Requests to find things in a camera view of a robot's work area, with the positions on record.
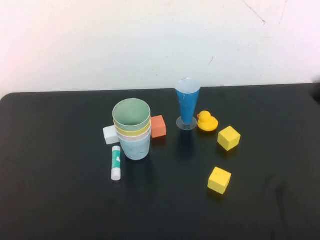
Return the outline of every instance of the green cup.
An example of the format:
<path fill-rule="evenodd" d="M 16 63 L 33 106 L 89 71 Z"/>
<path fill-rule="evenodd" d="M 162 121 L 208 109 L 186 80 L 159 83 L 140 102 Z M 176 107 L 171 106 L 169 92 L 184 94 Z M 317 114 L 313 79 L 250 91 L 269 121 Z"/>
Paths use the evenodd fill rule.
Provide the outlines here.
<path fill-rule="evenodd" d="M 150 107 L 140 99 L 129 98 L 119 102 L 112 111 L 114 124 L 121 130 L 135 132 L 150 121 Z"/>

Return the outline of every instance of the stacked cups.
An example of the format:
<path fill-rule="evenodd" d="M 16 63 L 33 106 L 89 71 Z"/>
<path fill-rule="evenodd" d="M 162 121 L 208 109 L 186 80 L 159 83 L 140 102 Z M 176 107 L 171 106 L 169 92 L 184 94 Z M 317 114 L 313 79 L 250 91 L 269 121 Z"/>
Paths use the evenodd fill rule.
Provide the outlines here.
<path fill-rule="evenodd" d="M 149 153 L 151 117 L 149 105 L 140 99 L 119 102 L 112 116 L 116 134 L 124 154 L 131 160 L 141 160 Z"/>

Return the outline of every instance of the plastic cup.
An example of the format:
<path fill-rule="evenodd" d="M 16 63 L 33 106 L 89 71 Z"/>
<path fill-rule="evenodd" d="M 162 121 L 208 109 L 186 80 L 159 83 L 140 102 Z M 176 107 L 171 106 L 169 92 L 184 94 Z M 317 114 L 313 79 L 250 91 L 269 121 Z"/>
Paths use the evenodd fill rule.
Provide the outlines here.
<path fill-rule="evenodd" d="M 126 136 L 126 135 L 122 135 L 120 132 L 118 132 L 117 130 L 115 131 L 118 138 L 126 141 L 126 142 L 131 142 L 131 143 L 135 143 L 138 141 L 141 141 L 142 139 L 144 139 L 146 136 L 149 135 L 149 133 L 151 133 L 151 125 L 149 126 L 148 130 L 146 132 L 144 132 L 143 134 L 139 135 L 139 136 Z"/>
<path fill-rule="evenodd" d="M 151 139 L 151 131 L 149 131 L 149 134 L 135 142 L 125 141 L 119 137 L 119 142 L 121 144 L 122 150 L 124 154 L 131 160 L 141 160 L 144 159 L 150 149 L 150 139 Z"/>
<path fill-rule="evenodd" d="M 192 130 L 197 126 L 197 120 L 194 118 L 194 113 L 200 88 L 200 82 L 193 78 L 181 79 L 175 85 L 181 114 L 177 119 L 176 124 L 182 130 Z"/>
<path fill-rule="evenodd" d="M 149 105 L 136 98 L 119 102 L 112 111 L 114 125 L 127 132 L 143 129 L 150 121 L 150 114 Z"/>
<path fill-rule="evenodd" d="M 137 137 L 140 136 L 141 134 L 144 134 L 145 132 L 148 131 L 149 127 L 151 126 L 151 121 L 149 120 L 148 124 L 140 129 L 139 131 L 124 131 L 120 128 L 118 128 L 116 125 L 115 126 L 115 130 L 116 132 L 118 132 L 119 134 L 123 135 L 123 136 L 127 136 L 127 137 Z"/>

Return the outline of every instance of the white wall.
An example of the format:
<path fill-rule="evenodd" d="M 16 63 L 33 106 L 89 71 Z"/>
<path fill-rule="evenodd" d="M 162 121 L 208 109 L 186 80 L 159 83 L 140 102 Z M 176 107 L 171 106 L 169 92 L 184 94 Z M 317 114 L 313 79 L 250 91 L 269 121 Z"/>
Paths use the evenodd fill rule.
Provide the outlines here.
<path fill-rule="evenodd" d="M 265 24 L 242 0 L 0 0 L 0 97 L 320 73 L 320 1 L 245 1 Z"/>

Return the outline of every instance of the yellow cup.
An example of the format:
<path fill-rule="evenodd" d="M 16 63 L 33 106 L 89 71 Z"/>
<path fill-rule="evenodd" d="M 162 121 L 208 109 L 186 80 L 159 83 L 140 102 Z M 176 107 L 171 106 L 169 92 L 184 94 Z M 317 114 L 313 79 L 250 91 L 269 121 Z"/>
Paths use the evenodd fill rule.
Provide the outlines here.
<path fill-rule="evenodd" d="M 125 131 L 125 130 L 122 130 L 119 127 L 117 127 L 115 121 L 113 121 L 113 123 L 115 126 L 115 130 L 118 133 L 120 133 L 124 136 L 127 136 L 127 137 L 136 137 L 136 136 L 140 136 L 140 135 L 144 134 L 149 129 L 149 127 L 151 125 L 151 120 L 149 120 L 148 124 L 144 128 L 140 129 L 139 131 Z"/>

